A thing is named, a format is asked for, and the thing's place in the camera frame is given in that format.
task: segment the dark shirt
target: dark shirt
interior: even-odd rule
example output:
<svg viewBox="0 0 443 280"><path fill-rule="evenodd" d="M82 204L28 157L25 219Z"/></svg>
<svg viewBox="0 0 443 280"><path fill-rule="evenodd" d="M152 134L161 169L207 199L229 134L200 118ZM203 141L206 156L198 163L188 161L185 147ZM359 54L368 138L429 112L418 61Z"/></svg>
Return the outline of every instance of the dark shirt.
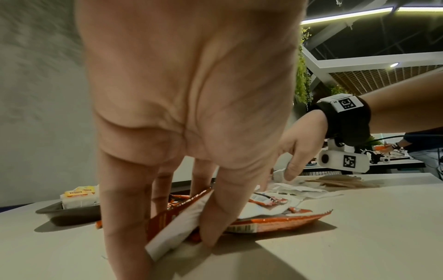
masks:
<svg viewBox="0 0 443 280"><path fill-rule="evenodd" d="M438 127L430 130L419 131L419 132L409 132L406 133L404 138L406 141L411 143L411 145L406 146L404 149L411 152L418 152L424 150L443 148L443 137L420 137L411 135L443 135L443 127Z"/></svg>

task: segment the black wristband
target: black wristband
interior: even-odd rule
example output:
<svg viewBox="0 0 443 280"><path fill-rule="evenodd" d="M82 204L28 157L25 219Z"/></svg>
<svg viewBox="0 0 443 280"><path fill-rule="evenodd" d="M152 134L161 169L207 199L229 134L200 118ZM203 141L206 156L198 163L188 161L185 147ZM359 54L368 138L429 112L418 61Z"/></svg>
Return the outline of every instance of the black wristband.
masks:
<svg viewBox="0 0 443 280"><path fill-rule="evenodd" d="M363 106L337 112L331 103L319 102L312 110L322 110L328 120L326 138L339 138L348 146L357 146L366 143L369 136L369 122L371 109L361 98L357 97Z"/></svg>

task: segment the ceiling light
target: ceiling light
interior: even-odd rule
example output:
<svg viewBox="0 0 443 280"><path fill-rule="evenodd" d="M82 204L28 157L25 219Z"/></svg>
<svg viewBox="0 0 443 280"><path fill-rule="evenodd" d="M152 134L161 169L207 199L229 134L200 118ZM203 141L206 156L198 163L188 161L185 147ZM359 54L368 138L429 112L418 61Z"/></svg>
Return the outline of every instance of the ceiling light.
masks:
<svg viewBox="0 0 443 280"><path fill-rule="evenodd" d="M443 7L400 7L398 12L443 12Z"/></svg>
<svg viewBox="0 0 443 280"><path fill-rule="evenodd" d="M338 19L345 19L345 18L357 18L357 17L362 17L362 16L375 15L375 14L390 12L390 11L392 11L392 9L393 9L392 7L389 7L389 8L382 8L382 9L362 11L362 12L353 12L353 13L342 14L342 15L338 15L338 16L307 19L307 20L302 21L301 25L316 24L316 23L320 23L320 22L326 22L326 21L338 20Z"/></svg>

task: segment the wooden slat ceiling panel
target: wooden slat ceiling panel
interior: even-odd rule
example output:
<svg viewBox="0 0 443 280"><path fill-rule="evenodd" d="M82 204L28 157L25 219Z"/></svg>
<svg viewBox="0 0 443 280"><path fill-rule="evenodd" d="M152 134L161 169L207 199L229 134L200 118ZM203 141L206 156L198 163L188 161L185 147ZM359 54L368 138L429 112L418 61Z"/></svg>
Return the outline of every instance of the wooden slat ceiling panel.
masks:
<svg viewBox="0 0 443 280"><path fill-rule="evenodd" d="M415 77L439 67L442 67L442 65L349 71L330 74L344 89L360 95Z"/></svg>

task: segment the wrist strap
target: wrist strap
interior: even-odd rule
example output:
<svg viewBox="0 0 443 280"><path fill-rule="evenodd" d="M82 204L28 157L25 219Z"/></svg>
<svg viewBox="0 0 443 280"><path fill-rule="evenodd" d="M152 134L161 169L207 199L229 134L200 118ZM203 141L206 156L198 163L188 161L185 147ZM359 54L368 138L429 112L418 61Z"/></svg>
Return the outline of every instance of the wrist strap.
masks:
<svg viewBox="0 0 443 280"><path fill-rule="evenodd" d="M371 109L361 98L336 95L321 99L313 110L322 110L328 120L326 138L339 138L348 146L364 144L370 134Z"/></svg>

